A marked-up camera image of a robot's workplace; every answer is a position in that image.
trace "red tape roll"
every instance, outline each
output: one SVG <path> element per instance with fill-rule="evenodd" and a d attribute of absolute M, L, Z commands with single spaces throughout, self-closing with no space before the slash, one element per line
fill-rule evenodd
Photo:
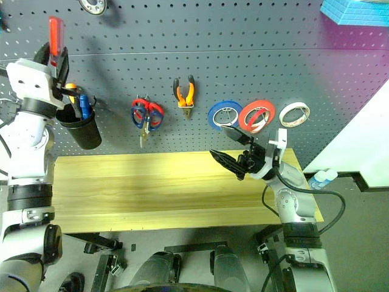
<path fill-rule="evenodd" d="M 254 116 L 249 120 L 249 123 L 246 123 L 247 116 L 252 112 L 257 110 Z M 265 119 L 259 123 L 254 123 L 254 121 L 261 115 L 265 114 Z M 269 124 L 275 115 L 275 107 L 268 100 L 257 100 L 245 106 L 239 114 L 239 126 L 250 133 L 257 133 L 262 130 L 267 124 Z"/>

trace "pliers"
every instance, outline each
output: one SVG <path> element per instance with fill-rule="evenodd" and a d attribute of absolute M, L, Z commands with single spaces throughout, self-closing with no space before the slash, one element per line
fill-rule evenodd
<path fill-rule="evenodd" d="M 193 96 L 195 94 L 195 79 L 193 78 L 192 75 L 189 75 L 188 80 L 189 80 L 189 92 L 185 99 L 182 97 L 182 94 L 180 92 L 178 78 L 174 79 L 173 82 L 173 94 L 178 101 L 177 103 L 178 107 L 183 109 L 184 116 L 187 118 L 187 120 L 190 118 L 190 111 L 194 107 Z"/>

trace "scissors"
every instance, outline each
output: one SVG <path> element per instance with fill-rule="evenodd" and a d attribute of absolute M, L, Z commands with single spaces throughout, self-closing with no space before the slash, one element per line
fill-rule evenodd
<path fill-rule="evenodd" d="M 161 126 L 164 115 L 162 107 L 155 102 L 140 98 L 133 100 L 131 103 L 131 117 L 135 126 L 141 129 L 141 148 L 144 147 L 148 134 Z"/>

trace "gray floor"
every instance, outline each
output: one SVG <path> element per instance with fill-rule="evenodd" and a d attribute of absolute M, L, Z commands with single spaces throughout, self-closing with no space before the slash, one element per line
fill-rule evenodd
<path fill-rule="evenodd" d="M 360 193 L 351 178 L 338 178 L 329 189 L 341 192 L 347 202 L 341 221 L 322 236 L 339 291 L 389 291 L 389 193 Z M 325 219 L 332 218 L 339 202 L 331 195 L 317 195 Z M 103 234 L 118 237 L 125 248 L 120 255 L 127 269 L 118 278 L 109 279 L 107 290 L 129 283 L 138 267 L 164 246 L 227 240 L 240 256 L 252 291 L 258 291 L 267 273 L 255 250 L 253 234 L 264 226 L 229 228 L 169 229 Z M 131 252 L 131 244 L 136 251 Z M 64 236 L 63 258 L 51 266 L 40 292 L 56 292 L 68 273 L 81 272 L 86 277 L 85 291 L 90 291 L 99 254 L 83 254 L 84 244 Z M 180 282 L 212 284 L 209 252 L 183 254 Z"/>

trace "blue marker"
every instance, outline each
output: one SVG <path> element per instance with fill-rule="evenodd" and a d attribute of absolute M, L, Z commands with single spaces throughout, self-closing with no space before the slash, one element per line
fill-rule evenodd
<path fill-rule="evenodd" d="M 92 114 L 92 108 L 86 94 L 80 95 L 80 108 L 83 112 L 83 120 L 86 120 Z"/>

